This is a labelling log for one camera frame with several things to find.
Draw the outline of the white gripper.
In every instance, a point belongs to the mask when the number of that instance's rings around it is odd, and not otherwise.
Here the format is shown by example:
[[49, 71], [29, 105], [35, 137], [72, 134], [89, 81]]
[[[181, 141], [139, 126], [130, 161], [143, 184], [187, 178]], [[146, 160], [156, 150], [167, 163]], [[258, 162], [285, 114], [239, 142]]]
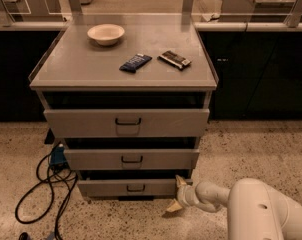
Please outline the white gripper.
[[182, 208], [189, 206], [196, 206], [199, 203], [197, 195], [195, 193], [195, 188], [191, 185], [186, 185], [186, 180], [177, 175], [176, 176], [176, 185], [178, 187], [177, 199], [173, 199], [168, 207], [166, 208], [167, 212], [176, 212]]

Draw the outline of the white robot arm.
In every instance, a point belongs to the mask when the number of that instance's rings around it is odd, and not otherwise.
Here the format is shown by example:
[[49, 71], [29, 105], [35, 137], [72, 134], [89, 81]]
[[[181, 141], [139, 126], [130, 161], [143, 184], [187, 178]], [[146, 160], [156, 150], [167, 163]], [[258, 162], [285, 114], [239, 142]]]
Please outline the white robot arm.
[[228, 240], [302, 240], [302, 206], [260, 180], [244, 178], [228, 189], [206, 181], [191, 186], [176, 176], [176, 185], [167, 211], [226, 207]]

